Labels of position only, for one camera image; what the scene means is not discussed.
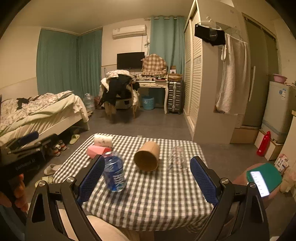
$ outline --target floral bedding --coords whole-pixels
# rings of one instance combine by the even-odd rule
[[[23,103],[20,110],[17,110],[18,101],[16,99],[4,100],[1,104],[0,132],[14,122],[17,122],[28,115],[34,115],[35,112],[40,111],[71,94],[73,94],[73,91],[64,91],[58,94],[46,93],[36,98],[30,98],[33,100],[29,101],[28,104]]]

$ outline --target desk leg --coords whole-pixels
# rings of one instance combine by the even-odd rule
[[[165,114],[168,112],[167,102],[168,102],[168,84],[165,87],[165,103],[164,103]]]

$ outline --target hand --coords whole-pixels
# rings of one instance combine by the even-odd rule
[[[20,208],[23,212],[26,212],[28,210],[28,203],[25,194],[25,184],[23,182],[24,174],[19,175],[18,180],[19,183],[13,190],[13,194],[16,197],[15,206]],[[0,205],[3,205],[5,207],[11,207],[12,205],[10,200],[2,192],[0,192]]]

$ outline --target suitcase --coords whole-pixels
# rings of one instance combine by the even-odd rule
[[[181,114],[183,111],[183,97],[184,82],[170,81],[168,83],[168,111]]]

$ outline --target white sliding door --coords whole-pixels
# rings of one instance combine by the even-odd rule
[[[185,75],[184,75],[184,87],[185,87],[185,101],[184,101],[184,112],[188,116],[190,111],[191,102],[191,89],[192,89],[192,59],[193,59],[193,48],[192,48],[192,22],[189,19],[188,25],[185,30]]]
[[[195,24],[200,22],[199,11],[195,12],[192,20],[192,35],[194,36]],[[202,85],[202,40],[193,37],[193,68],[192,68],[192,91],[189,106],[189,121],[195,128],[197,122],[198,108],[200,104],[200,92]]]

